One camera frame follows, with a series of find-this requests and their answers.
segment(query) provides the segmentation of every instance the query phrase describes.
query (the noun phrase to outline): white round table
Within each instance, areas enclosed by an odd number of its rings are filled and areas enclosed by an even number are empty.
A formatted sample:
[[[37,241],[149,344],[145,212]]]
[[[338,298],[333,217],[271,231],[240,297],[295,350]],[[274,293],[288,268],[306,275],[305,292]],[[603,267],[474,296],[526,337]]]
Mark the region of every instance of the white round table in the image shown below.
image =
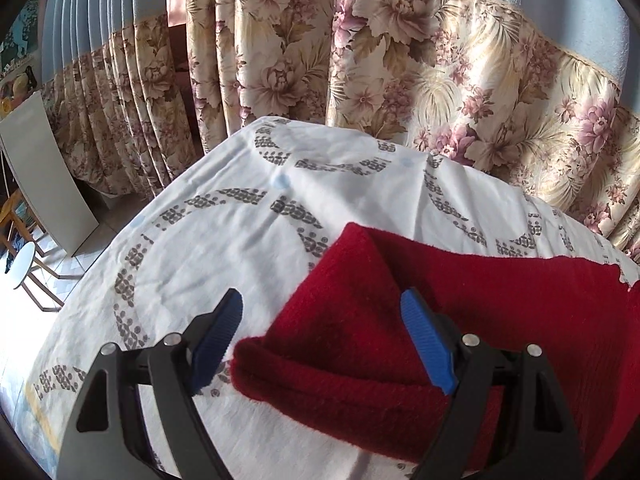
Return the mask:
[[[57,297],[53,292],[51,292],[38,278],[36,278],[31,272],[31,267],[35,261],[35,263],[46,270],[49,274],[51,274],[55,278],[60,278],[60,275],[54,272],[49,266],[41,262],[39,259],[35,257],[36,255],[36,244],[34,242],[27,242],[16,254],[14,258],[14,262],[11,265],[11,269],[5,275],[5,280],[8,285],[12,289],[16,289],[19,286],[25,290],[25,292],[29,295],[29,297],[33,300],[33,302],[39,307],[39,309],[43,312],[56,312],[60,310],[59,308],[45,308],[43,307],[37,298],[33,295],[33,293],[27,288],[24,280],[27,276],[31,279],[33,283],[35,283],[41,290],[44,291],[53,301],[55,301],[60,307],[65,304]]]

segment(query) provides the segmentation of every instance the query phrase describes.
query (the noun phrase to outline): white bedsheet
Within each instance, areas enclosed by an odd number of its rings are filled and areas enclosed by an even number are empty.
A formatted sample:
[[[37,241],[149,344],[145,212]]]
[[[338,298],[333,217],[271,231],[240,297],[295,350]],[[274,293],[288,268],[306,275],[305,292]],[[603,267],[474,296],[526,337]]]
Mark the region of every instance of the white bedsheet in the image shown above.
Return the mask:
[[[83,373],[103,343],[136,348],[181,332],[229,287],[245,305],[231,348],[261,335],[349,221],[458,253],[582,256],[619,265],[623,281],[639,277],[604,238],[479,171],[353,130],[262,118],[153,200],[76,286],[25,385],[18,434],[53,475]],[[149,390],[152,444],[176,474]],[[195,402],[238,480],[401,480],[412,468],[248,400],[228,367]]]

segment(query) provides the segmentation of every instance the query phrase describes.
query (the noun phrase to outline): folded red fabric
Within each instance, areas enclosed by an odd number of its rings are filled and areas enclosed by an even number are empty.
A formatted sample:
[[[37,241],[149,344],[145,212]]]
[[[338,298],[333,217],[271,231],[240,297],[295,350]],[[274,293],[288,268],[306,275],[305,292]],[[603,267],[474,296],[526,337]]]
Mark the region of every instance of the folded red fabric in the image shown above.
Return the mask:
[[[411,286],[495,348],[542,346],[595,476],[640,413],[639,287],[620,283],[617,266],[454,254],[348,224],[267,333],[236,345],[234,386],[335,438],[419,462],[448,399],[402,324]],[[484,465],[499,405],[494,388],[470,468]]]

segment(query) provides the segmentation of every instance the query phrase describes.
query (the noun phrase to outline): metal screw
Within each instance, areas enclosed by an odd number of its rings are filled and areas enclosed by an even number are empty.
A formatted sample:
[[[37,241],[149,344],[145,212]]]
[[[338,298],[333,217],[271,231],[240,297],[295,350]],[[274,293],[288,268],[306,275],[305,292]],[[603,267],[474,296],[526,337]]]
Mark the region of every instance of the metal screw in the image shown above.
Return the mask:
[[[527,353],[533,357],[540,357],[542,355],[542,348],[538,345],[531,344],[527,346]]]
[[[118,348],[118,345],[116,345],[116,343],[106,343],[102,345],[102,348],[100,348],[100,353],[102,355],[110,355],[116,351],[116,348]]]
[[[480,338],[476,334],[465,334],[462,336],[462,342],[466,346],[478,346],[480,344]]]
[[[180,341],[182,341],[182,336],[177,332],[171,332],[162,339],[162,342],[167,346],[176,346]]]

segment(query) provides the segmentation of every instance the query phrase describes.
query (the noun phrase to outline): table leg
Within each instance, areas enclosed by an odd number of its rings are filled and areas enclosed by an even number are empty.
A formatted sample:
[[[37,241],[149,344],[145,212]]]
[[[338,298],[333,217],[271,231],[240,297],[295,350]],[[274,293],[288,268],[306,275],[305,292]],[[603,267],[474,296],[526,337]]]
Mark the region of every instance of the table leg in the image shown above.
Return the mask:
[[[49,274],[51,274],[54,278],[60,279],[60,275],[57,272],[55,272],[53,269],[51,269],[51,267],[49,267],[47,264],[41,262],[37,258],[34,258],[33,261],[36,262],[44,270],[46,270]]]
[[[33,293],[27,288],[24,282],[22,282],[22,288],[29,295],[29,297],[31,298],[31,301],[33,301],[33,303],[35,303],[38,306],[38,308],[44,312],[45,311],[44,308],[42,307],[40,302],[36,299],[36,297],[33,295]]]
[[[29,276],[31,278],[31,281],[33,283],[35,283],[37,286],[39,286],[41,288],[41,290],[47,294],[53,301],[55,301],[57,304],[59,304],[59,306],[65,306],[64,303],[62,303],[62,300],[60,300],[59,297],[57,297],[53,292],[51,292],[45,285],[42,284],[42,282],[36,278],[32,272],[28,272],[27,276]]]
[[[31,233],[28,231],[28,229],[22,223],[22,220],[20,220],[18,215],[13,213],[13,212],[11,212],[10,215],[11,215],[11,220],[14,221],[15,228],[18,229],[18,232],[20,233],[20,236],[22,238],[24,238],[25,241],[27,241],[27,242],[36,243],[36,240],[33,239],[33,236],[31,236]],[[36,244],[36,251],[38,251],[38,254],[40,256],[44,256],[44,251],[42,251],[42,249],[40,248],[40,246],[38,244]]]

